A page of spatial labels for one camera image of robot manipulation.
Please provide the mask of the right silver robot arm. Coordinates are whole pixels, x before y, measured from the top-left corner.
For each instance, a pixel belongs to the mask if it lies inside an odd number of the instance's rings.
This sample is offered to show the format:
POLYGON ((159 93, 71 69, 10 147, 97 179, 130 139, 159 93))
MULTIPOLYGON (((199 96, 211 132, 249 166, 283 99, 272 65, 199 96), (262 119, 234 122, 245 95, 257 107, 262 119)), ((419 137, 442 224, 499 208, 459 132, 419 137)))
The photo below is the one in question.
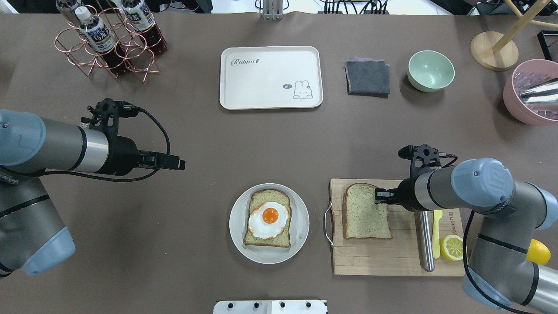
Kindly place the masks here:
POLYGON ((550 192, 517 181, 493 158, 457 157, 429 145, 399 150, 409 160, 410 177, 393 189, 378 188, 375 203, 402 205, 411 212, 469 208, 484 218, 470 256, 463 259, 463 290, 488 307, 517 313, 513 304, 544 314, 558 311, 557 270, 527 258, 535 231, 557 221, 557 199, 550 192), (445 166, 441 158, 451 158, 445 166))

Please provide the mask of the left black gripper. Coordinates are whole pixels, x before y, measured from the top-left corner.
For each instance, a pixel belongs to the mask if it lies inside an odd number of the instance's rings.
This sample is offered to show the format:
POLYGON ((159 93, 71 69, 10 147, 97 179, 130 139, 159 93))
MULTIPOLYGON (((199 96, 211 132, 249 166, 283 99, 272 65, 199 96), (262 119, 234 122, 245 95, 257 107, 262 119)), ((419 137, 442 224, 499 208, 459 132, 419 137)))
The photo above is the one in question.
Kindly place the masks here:
POLYGON ((88 106, 92 118, 82 117, 81 122, 89 124, 89 129, 102 132, 108 141, 109 153, 106 162, 96 171, 98 174, 124 176, 134 168, 184 171, 186 161, 170 155, 170 141, 161 123, 145 109, 126 101, 114 101, 106 98, 95 107, 88 106), (166 141, 166 152, 138 150, 134 141, 118 135, 119 119, 136 117, 138 113, 147 115, 162 131, 166 141))

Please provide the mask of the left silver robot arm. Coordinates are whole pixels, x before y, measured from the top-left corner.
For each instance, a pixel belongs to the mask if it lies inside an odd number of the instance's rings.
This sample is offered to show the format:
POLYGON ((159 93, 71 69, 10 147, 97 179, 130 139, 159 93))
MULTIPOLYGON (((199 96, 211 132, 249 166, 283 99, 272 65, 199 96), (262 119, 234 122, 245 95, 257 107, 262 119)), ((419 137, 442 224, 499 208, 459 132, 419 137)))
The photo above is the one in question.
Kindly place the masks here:
POLYGON ((146 109, 106 98, 89 106, 87 127, 44 119, 33 113, 1 110, 1 277, 16 270, 35 276, 75 253, 75 244, 41 178, 65 174, 126 182, 135 168, 183 170, 170 154, 169 136, 146 109), (166 152, 139 150, 120 137, 119 119, 148 116, 162 131, 166 152))

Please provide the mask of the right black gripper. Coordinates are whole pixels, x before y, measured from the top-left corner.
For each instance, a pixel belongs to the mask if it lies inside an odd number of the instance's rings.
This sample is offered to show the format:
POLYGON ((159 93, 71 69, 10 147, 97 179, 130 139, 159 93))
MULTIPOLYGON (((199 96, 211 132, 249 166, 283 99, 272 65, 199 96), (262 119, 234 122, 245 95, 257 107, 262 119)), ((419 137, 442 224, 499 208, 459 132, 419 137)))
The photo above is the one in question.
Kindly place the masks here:
POLYGON ((420 175, 434 171, 434 167, 441 165, 439 151, 427 144, 421 146, 408 145, 399 149, 398 156, 402 159, 409 160, 410 177, 401 181, 399 186, 394 189, 375 189, 374 201, 376 204, 402 205, 411 212, 427 211, 424 205, 421 205, 415 193, 415 185, 420 175), (394 199, 388 201, 388 192, 393 193, 394 199))

